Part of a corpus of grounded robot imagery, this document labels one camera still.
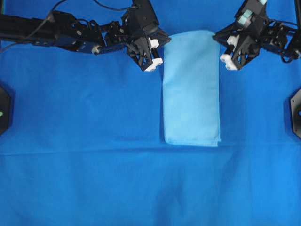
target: blue fabric surface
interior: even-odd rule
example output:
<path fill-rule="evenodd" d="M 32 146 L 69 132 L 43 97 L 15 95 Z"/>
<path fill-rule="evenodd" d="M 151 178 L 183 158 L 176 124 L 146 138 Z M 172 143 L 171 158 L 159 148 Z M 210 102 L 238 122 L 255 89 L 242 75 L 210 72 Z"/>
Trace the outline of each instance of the blue fabric surface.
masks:
<path fill-rule="evenodd" d="M 54 3 L 11 0 L 6 12 L 41 18 Z M 152 3 L 176 34 L 220 30 L 242 0 Z M 121 16 L 88 1 L 59 9 L 100 24 Z M 293 1 L 267 10 L 295 21 Z M 211 149 L 165 144 L 163 67 L 142 73 L 124 52 L 11 49 L 0 56 L 0 80 L 15 91 L 13 127 L 0 138 L 0 225 L 301 225 L 301 143 L 288 101 L 300 63 L 261 51 L 240 72 L 220 64 L 222 142 Z"/>
<path fill-rule="evenodd" d="M 220 45 L 209 31 L 172 35 L 164 46 L 163 115 L 168 144 L 217 147 Z"/>

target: cable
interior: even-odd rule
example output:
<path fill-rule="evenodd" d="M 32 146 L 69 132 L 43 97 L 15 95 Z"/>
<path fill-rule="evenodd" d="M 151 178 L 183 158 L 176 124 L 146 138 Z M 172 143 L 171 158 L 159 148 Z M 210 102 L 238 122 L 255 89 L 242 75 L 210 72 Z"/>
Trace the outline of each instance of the cable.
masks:
<path fill-rule="evenodd" d="M 21 45 L 21 44 L 25 44 L 25 43 L 21 43 L 21 42 L 12 43 L 12 44 L 10 44 L 10 45 L 8 45 L 8 46 L 6 46 L 6 47 L 0 49 L 0 53 L 5 52 L 5 51 L 6 51 L 7 49 L 9 49 L 10 47 L 13 47 L 13 46 L 15 46 L 15 45 Z"/>
<path fill-rule="evenodd" d="M 28 36 L 26 36 L 26 37 L 24 38 L 24 40 L 29 39 L 29 38 L 32 37 L 35 33 L 37 33 L 37 32 L 44 26 L 44 24 L 45 24 L 48 20 L 50 20 L 50 19 L 52 18 L 52 13 L 53 13 L 53 11 L 55 11 L 55 9 L 56 9 L 59 5 L 61 5 L 62 3 L 66 2 L 66 1 L 68 1 L 68 0 L 61 0 L 61 1 L 59 1 L 58 3 L 56 3 L 56 4 L 53 6 L 53 8 L 50 10 L 50 12 L 47 14 L 47 17 L 42 21 L 42 23 L 41 23 L 41 24 L 40 24 L 33 32 L 31 32 Z M 97 0 L 92 0 L 92 1 L 94 1 L 94 2 L 95 2 L 97 5 L 99 5 L 100 7 L 103 7 L 103 8 L 109 9 L 109 10 L 114 10 L 114 11 L 126 11 L 126 10 L 128 10 L 128 9 L 138 8 L 138 7 L 136 7 L 136 6 L 127 7 L 127 8 L 111 8 L 111 7 L 108 7 L 108 6 L 106 6 L 106 5 L 101 4 L 101 3 L 100 3 L 99 1 L 97 1 Z M 88 21 L 86 21 L 86 22 L 87 22 L 88 27 L 91 29 L 91 22 L 88 22 Z M 3 52 L 5 52 L 6 50 L 8 50 L 10 47 L 13 47 L 13 46 L 18 45 L 18 44 L 26 44 L 26 43 L 18 42 L 18 43 L 10 44 L 10 45 L 8 45 L 8 46 L 6 46 L 6 47 L 0 49 L 0 53 L 3 53 Z"/>
<path fill-rule="evenodd" d="M 72 23 L 71 26 L 77 24 L 77 23 L 80 22 L 80 21 L 86 22 L 88 28 L 91 30 L 90 22 L 87 21 L 87 20 L 85 20 L 85 19 L 78 19 L 78 20 L 76 20 L 74 23 Z"/>
<path fill-rule="evenodd" d="M 291 25 L 298 26 L 297 24 L 295 24 L 295 23 L 292 23 L 292 22 L 288 22 L 288 21 L 283 21 L 283 20 L 274 20 L 274 19 L 269 19 L 269 20 L 270 20 L 270 21 L 272 21 L 272 22 L 278 22 L 278 23 L 291 24 Z"/>
<path fill-rule="evenodd" d="M 138 8 L 137 6 L 127 7 L 127 8 L 111 8 L 111 7 L 105 6 L 104 4 L 100 3 L 97 0 L 92 0 L 92 1 L 94 1 L 100 7 L 103 7 L 103 8 L 109 9 L 109 10 L 113 10 L 113 11 L 126 11 L 126 10 L 129 10 L 132 8 Z"/>

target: metal bracket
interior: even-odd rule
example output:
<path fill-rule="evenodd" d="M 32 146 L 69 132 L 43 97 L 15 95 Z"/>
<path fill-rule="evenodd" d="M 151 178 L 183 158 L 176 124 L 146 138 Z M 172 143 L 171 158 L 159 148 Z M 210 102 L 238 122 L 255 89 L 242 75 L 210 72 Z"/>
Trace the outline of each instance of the metal bracket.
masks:
<path fill-rule="evenodd" d="M 291 99 L 293 132 L 301 138 L 301 89 Z"/>
<path fill-rule="evenodd" d="M 0 86 L 0 135 L 9 128 L 11 97 Z"/>

